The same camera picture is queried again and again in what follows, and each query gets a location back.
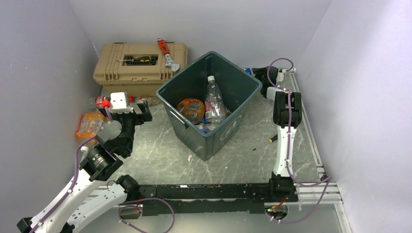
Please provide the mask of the large orange bottle front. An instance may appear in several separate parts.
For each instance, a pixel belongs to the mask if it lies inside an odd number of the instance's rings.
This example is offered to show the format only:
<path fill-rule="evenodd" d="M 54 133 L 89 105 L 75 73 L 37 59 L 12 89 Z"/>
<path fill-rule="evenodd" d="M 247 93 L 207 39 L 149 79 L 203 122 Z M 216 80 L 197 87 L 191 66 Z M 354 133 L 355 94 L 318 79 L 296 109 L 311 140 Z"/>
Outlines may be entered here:
<path fill-rule="evenodd" d="M 184 99 L 177 105 L 176 109 L 192 124 L 200 123 L 205 114 L 205 105 L 198 99 Z"/>

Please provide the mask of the tall clear bottle white cap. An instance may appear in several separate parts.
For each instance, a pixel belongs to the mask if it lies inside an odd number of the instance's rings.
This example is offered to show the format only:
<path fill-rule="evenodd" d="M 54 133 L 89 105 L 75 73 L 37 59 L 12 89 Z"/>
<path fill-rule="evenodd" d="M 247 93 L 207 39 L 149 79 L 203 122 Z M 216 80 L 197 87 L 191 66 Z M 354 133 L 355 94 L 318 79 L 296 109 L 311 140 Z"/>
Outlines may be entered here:
<path fill-rule="evenodd" d="M 222 123 L 226 119 L 222 93 L 215 76 L 207 77 L 205 97 L 205 118 L 208 123 Z"/>

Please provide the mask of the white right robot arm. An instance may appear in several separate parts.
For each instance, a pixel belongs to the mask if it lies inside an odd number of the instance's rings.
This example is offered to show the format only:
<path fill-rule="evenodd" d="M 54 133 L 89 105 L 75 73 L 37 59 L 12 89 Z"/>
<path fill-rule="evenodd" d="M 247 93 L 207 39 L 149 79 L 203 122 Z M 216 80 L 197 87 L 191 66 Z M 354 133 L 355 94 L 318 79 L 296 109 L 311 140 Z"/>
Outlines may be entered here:
<path fill-rule="evenodd" d="M 276 162 L 268 182 L 268 196 L 273 201 L 280 201 L 294 192 L 292 178 L 292 152 L 297 127 L 302 122 L 301 94 L 275 85 L 269 75 L 271 67 L 253 68 L 255 77 L 259 79 L 269 97 L 268 88 L 275 88 L 273 122 L 276 135 L 269 142 L 276 142 Z"/>

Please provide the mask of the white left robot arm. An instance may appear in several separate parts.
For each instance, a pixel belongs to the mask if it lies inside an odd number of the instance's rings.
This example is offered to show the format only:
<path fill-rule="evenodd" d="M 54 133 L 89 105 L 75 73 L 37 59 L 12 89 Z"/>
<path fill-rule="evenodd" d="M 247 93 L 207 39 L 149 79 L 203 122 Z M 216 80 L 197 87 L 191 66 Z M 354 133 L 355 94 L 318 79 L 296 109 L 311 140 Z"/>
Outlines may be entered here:
<path fill-rule="evenodd" d="M 135 127 L 153 119 L 147 100 L 130 103 L 128 98 L 110 97 L 103 101 L 101 110 L 109 121 L 77 148 L 83 159 L 79 162 L 75 155 L 72 179 L 40 213 L 17 223 L 21 233 L 78 233 L 115 205 L 139 199 L 139 184 L 123 175 L 112 188 L 84 202 L 123 165 L 122 158 L 131 155 Z"/>

